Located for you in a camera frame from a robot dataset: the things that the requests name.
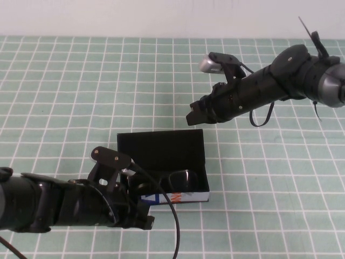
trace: black box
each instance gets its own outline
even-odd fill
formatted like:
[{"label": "black box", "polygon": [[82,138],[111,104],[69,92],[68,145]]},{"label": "black box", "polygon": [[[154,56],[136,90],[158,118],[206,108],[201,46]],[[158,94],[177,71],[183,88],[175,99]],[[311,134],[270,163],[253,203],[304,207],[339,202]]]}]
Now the black box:
[{"label": "black box", "polygon": [[[198,189],[189,193],[167,193],[172,203],[208,201],[210,188],[205,169],[202,129],[119,133],[118,151],[129,155],[145,170],[177,171],[188,169],[198,177]],[[131,192],[129,177],[121,175],[121,183]],[[141,194],[138,199],[151,205],[166,204],[160,193]]]}]

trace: table surface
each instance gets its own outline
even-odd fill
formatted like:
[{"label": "table surface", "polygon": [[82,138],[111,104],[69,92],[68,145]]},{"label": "table surface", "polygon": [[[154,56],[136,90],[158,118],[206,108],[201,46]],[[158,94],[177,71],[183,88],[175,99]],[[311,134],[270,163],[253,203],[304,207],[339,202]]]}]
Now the table surface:
[{"label": "table surface", "polygon": [[[345,41],[324,40],[344,62]],[[176,205],[178,258],[344,258],[345,112],[309,100],[277,102],[270,122],[249,115],[188,127],[189,104],[222,75],[199,72],[210,52],[252,70],[295,39],[147,39],[0,36],[0,165],[68,180],[85,178],[96,146],[120,132],[204,130],[210,201]],[[264,121],[268,107],[255,112]],[[1,235],[28,258],[171,258],[175,223],[155,206],[152,231],[54,227]],[[2,246],[0,257],[14,258]]]}]

